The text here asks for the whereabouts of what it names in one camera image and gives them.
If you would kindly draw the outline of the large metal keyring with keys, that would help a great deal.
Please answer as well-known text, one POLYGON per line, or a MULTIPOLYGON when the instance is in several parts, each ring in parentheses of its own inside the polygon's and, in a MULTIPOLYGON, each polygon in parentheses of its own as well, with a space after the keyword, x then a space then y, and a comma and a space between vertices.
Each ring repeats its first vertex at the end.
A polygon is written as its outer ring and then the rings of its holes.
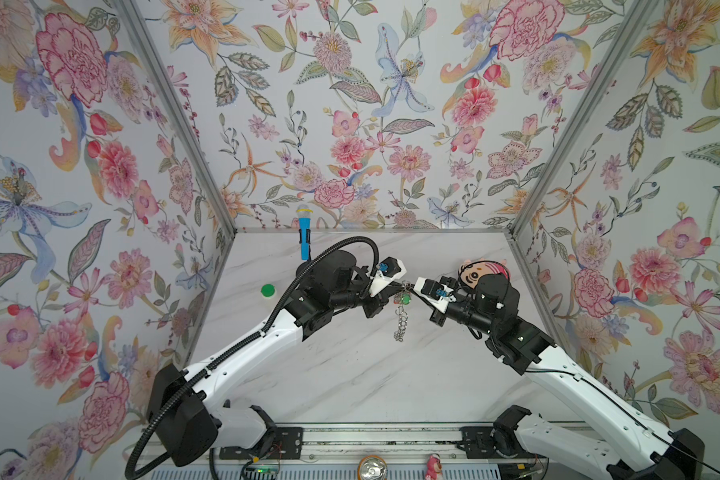
POLYGON ((394 295, 395 315, 397 317, 397 330, 393 338, 397 342, 403 342, 407 332, 409 315, 406 307, 411 302, 411 286, 408 282, 401 284, 400 290, 394 295))

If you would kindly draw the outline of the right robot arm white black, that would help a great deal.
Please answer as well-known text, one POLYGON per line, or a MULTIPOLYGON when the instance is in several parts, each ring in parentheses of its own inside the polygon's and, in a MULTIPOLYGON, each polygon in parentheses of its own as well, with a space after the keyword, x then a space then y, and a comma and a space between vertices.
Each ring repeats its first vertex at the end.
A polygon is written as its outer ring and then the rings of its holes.
POLYGON ((520 317, 519 293, 505 275, 485 275, 465 290, 452 278, 420 278, 414 290, 432 306, 432 322, 453 320, 482 333, 504 365, 550 392, 601 437, 594 440, 558 427, 513 405, 493 423, 509 449, 546 457, 591 479, 701 477, 704 442, 629 405, 520 317))

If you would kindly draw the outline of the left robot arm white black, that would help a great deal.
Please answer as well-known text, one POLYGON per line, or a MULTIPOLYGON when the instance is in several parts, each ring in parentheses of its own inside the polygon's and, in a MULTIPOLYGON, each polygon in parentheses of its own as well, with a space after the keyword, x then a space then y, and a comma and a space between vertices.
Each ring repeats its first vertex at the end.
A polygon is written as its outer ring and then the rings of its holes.
POLYGON ((165 453, 183 467, 212 449, 233 449, 255 458, 275 444, 278 428, 259 406, 232 407, 234 389, 256 370, 354 308, 372 318, 402 289, 406 268, 388 257, 374 268, 360 267, 348 251, 324 252, 302 263, 294 281, 264 320, 225 350, 180 371, 161 370, 154 381, 149 419, 165 453))

